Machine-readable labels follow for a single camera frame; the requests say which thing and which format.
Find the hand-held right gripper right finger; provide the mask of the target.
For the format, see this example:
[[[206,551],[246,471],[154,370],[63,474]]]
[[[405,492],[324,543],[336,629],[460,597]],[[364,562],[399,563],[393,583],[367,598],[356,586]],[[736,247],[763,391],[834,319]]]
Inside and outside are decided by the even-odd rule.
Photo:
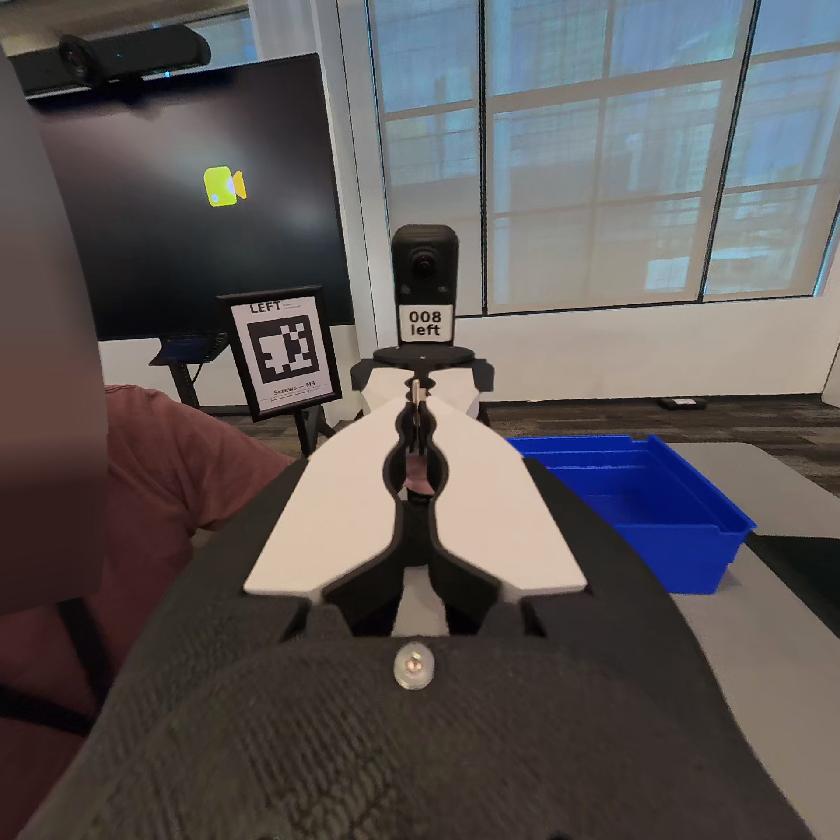
[[[583,593],[585,574],[519,452],[435,395],[420,427],[434,489],[428,574],[456,632],[477,630],[498,604]]]

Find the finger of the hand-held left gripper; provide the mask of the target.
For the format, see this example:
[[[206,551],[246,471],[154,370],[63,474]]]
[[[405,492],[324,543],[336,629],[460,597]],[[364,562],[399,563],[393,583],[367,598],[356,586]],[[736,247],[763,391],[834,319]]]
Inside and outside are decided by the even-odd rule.
[[[363,416],[371,414],[393,400],[399,400],[401,404],[413,404],[413,381],[414,372],[411,370],[374,367],[363,387]]]
[[[471,367],[449,367],[430,371],[430,386],[425,398],[426,411],[434,414],[434,409],[446,404],[449,408],[477,417],[480,411],[480,390],[475,383]]]

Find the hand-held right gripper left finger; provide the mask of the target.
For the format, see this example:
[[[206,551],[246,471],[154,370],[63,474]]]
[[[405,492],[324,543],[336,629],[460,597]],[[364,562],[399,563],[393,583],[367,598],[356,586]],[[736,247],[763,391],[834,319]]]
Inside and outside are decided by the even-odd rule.
[[[412,415],[399,395],[308,458],[245,580],[246,594],[336,606],[354,631],[395,614],[406,567],[399,493]]]

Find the black sign stand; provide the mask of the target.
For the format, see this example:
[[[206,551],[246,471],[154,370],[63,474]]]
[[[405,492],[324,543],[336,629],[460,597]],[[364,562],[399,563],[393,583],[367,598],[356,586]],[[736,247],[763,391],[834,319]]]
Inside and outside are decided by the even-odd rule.
[[[338,430],[330,426],[322,404],[298,408],[291,413],[294,418],[303,458],[309,458],[318,447],[319,438],[330,439]]]

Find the framed marker sign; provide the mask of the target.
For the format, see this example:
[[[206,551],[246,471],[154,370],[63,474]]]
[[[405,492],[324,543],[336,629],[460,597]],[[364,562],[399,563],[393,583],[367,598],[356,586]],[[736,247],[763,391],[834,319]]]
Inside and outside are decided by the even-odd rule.
[[[254,422],[342,398],[320,286],[218,296]]]

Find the blue plastic bin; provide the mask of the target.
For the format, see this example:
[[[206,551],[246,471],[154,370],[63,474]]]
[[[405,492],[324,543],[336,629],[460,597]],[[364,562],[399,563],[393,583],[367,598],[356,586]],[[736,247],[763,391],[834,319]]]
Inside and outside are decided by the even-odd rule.
[[[610,524],[671,594],[712,595],[756,523],[657,436],[510,437]]]

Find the person in maroon shirt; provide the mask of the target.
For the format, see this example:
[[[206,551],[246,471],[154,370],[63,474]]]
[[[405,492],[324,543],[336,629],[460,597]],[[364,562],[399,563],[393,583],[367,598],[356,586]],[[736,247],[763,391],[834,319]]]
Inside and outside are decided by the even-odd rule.
[[[118,674],[165,592],[215,531],[295,461],[213,416],[136,385],[105,387],[107,540],[87,599]],[[2,616],[2,684],[87,716],[95,700],[58,608]]]

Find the large gridded window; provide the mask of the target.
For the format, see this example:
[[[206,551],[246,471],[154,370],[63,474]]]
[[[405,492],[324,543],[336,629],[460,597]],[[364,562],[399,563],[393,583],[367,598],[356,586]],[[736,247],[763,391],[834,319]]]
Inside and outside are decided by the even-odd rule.
[[[839,2],[366,2],[391,233],[465,317],[822,292]]]

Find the black floor stand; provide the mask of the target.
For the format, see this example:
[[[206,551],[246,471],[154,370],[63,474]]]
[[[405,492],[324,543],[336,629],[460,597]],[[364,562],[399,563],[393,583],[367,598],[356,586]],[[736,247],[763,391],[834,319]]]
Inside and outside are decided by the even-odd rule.
[[[149,363],[149,366],[168,369],[180,402],[198,411],[203,410],[196,394],[194,379],[190,375],[187,364],[155,357]]]

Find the black desk mat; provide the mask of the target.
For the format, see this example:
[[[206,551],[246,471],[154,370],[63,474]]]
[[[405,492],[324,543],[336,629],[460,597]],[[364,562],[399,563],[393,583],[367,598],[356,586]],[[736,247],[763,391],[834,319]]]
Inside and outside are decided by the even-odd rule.
[[[839,539],[752,532],[745,543],[839,637]]]

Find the large black wall screen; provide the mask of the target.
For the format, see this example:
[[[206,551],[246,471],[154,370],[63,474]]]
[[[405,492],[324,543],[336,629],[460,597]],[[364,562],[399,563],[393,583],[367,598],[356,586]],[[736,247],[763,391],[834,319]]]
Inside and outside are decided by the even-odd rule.
[[[221,330],[219,296],[312,285],[354,324],[317,55],[28,105],[100,341]]]

